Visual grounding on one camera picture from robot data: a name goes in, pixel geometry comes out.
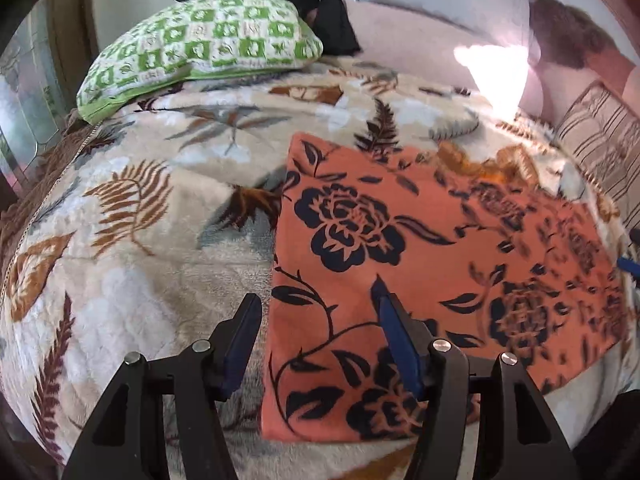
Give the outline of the orange black floral garment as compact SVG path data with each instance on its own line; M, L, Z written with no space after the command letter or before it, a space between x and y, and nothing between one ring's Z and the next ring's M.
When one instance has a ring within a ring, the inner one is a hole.
M415 148L360 152L307 133L286 159L262 401L272 440L410 438L375 300L470 356L514 353L544 391L627 333L620 274L581 203L455 174Z

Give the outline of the striped floral pillow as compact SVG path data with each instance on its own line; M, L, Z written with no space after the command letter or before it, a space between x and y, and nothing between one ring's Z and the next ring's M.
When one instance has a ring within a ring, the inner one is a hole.
M553 142L616 203L627 229L639 225L639 118L599 81L556 127Z

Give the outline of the leaf pattern fleece blanket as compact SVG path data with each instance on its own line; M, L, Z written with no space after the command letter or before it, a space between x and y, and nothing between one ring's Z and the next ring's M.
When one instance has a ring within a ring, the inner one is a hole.
M178 82L72 127L1 219L1 392L66 479L399 479L410 438L262 434L274 242L286 159L307 133L360 152L415 148L472 179L584 204L623 282L627 333L544 391L569 445L606 411L639 415L639 295L620 210L533 124L496 122L478 94L334 58L285 75ZM220 396L220 324L244 296L262 322L240 388ZM426 328L432 353L470 356Z

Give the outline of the pink bolster cushion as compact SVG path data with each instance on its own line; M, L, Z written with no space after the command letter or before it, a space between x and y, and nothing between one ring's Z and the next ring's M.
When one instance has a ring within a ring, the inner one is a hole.
M495 46L457 26L409 10L346 0L360 60L438 84L477 90L504 112L538 116L544 92L522 46Z

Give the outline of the brown fuzzy cushion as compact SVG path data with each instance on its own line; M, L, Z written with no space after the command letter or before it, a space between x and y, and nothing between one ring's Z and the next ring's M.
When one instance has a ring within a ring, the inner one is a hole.
M582 70L587 58L615 46L611 36L584 11L559 0L534 0L529 25L544 62Z

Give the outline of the green white patterned pillow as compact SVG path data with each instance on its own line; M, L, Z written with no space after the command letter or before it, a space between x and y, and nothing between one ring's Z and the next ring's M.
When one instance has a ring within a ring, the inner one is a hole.
M91 125L181 81L299 70L323 44L288 0L188 0L138 23L93 61L76 96Z

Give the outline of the wooden stained glass door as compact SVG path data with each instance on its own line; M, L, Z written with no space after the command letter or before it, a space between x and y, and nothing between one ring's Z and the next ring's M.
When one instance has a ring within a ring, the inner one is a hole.
M1 208L36 183L98 54L92 0L36 0L1 36Z

